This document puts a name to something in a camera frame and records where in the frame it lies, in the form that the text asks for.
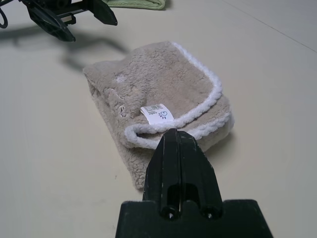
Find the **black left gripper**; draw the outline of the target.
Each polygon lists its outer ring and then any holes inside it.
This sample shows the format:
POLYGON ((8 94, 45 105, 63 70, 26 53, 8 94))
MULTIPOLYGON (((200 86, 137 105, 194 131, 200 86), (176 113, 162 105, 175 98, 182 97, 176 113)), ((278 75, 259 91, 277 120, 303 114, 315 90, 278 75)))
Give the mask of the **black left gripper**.
POLYGON ((76 39, 61 18, 71 14, 90 11, 94 17, 106 25, 117 25, 117 19, 103 0, 22 0, 29 16, 46 33, 63 42, 76 39))

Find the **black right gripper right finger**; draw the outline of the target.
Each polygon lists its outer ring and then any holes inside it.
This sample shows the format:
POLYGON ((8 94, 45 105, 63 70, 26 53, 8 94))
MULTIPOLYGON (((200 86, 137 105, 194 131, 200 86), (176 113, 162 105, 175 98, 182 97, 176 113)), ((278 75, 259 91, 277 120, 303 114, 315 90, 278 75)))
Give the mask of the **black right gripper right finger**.
POLYGON ((203 217, 219 219, 223 204, 214 169, 193 136, 179 131, 178 137, 182 204, 193 201, 203 217))

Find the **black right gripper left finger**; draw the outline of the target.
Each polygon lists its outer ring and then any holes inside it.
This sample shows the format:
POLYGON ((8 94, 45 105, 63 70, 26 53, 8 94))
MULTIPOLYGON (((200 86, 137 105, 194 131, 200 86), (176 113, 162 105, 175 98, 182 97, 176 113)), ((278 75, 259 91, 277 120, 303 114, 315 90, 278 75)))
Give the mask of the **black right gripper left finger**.
POLYGON ((179 156, 178 131, 169 129, 160 139, 146 170, 143 203, 153 216, 181 218, 179 156))

